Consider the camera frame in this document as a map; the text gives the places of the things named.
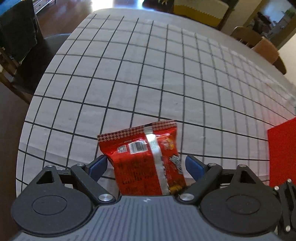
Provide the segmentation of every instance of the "white tablecloth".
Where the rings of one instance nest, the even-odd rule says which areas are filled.
[[[186,30],[186,19],[179,28],[136,10],[112,12],[89,15],[43,75],[20,139],[17,193],[48,164],[64,169],[93,161],[101,154],[98,134],[166,119],[178,122],[183,167],[193,154],[226,169],[246,164],[269,180],[266,131],[295,116],[277,80]],[[111,165],[98,182],[117,197]]]

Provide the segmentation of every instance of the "chip bag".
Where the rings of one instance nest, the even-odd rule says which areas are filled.
[[[98,136],[123,195],[169,195],[186,187],[176,136],[172,120]]]

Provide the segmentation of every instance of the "dark cloth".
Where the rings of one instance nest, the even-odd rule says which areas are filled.
[[[0,47],[21,62],[37,44],[37,30],[32,0],[21,1],[0,16]]]

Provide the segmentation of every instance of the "red object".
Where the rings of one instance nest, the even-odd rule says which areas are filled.
[[[271,187],[296,180],[296,118],[267,131]]]
[[[164,167],[162,176],[157,174],[151,140],[147,140],[145,128],[148,126],[156,135],[161,150],[162,158],[158,163]],[[100,149],[114,166],[115,179],[123,195],[164,195],[161,182],[167,183],[169,193],[186,187],[176,135],[176,122],[167,120],[98,136]]]

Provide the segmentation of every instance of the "brown floor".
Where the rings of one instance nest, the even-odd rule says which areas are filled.
[[[71,33],[86,16],[95,10],[108,7],[150,8],[168,12],[169,7],[157,4],[157,0],[57,0],[38,14],[44,37],[55,34]],[[28,105],[0,84],[0,240],[6,241],[17,232],[17,227],[10,215],[10,207],[16,197],[15,173],[20,135]]]
[[[72,33],[73,30],[94,10],[113,8],[153,9],[168,12],[172,0],[167,6],[157,0],[57,0],[42,9],[38,14],[41,31],[44,37],[55,34]]]

